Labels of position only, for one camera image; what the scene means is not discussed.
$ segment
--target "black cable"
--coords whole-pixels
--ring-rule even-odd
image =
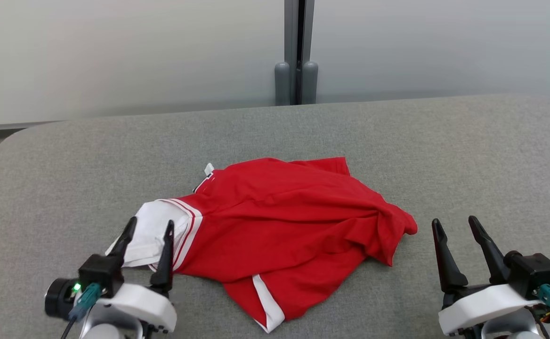
[[[535,322],[537,322],[538,326],[541,328],[542,336],[545,339],[550,339],[549,338],[549,333],[547,333],[547,330],[545,329],[545,326],[542,324],[541,320],[537,317],[537,314],[535,313],[535,309],[533,309],[532,307],[529,307],[529,306],[525,306],[524,308],[527,309],[528,311],[530,311],[531,314],[533,314],[533,318],[535,318]]]
[[[68,326],[66,326],[66,330],[64,330],[64,333],[62,334],[62,339],[66,339],[68,337],[68,333],[70,332],[70,329],[72,328],[72,325],[76,322],[76,318],[73,317],[70,319],[70,322],[68,322]]]

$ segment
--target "vertical black gap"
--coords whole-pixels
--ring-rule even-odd
[[[298,1],[298,44],[296,47],[296,105],[300,105],[302,98],[302,45],[305,36],[305,8],[307,0]]]

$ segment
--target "red fabric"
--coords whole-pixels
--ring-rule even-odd
[[[178,200],[202,220],[177,272],[220,281],[264,326],[253,275],[290,320],[325,300],[367,256],[391,266],[403,234],[417,232],[411,215],[352,178],[341,157],[237,163]]]

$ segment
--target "gray table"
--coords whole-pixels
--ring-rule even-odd
[[[43,313],[53,279],[75,276],[143,202],[190,193],[206,163],[222,168],[267,156],[346,156],[353,176],[411,213],[420,231],[402,240],[393,268],[364,262],[326,302],[270,335],[218,283],[176,276],[171,299],[178,338],[441,337],[434,217],[470,283],[488,279],[467,225],[470,214],[503,252],[540,251],[550,258],[548,98],[492,95],[58,122],[25,129],[0,145],[0,338],[58,337],[66,324]],[[126,273],[133,283],[149,275]]]

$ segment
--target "white partition panel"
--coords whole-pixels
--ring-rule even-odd
[[[550,1],[314,0],[316,102],[550,95]]]
[[[0,0],[0,124],[273,105],[283,5]]]

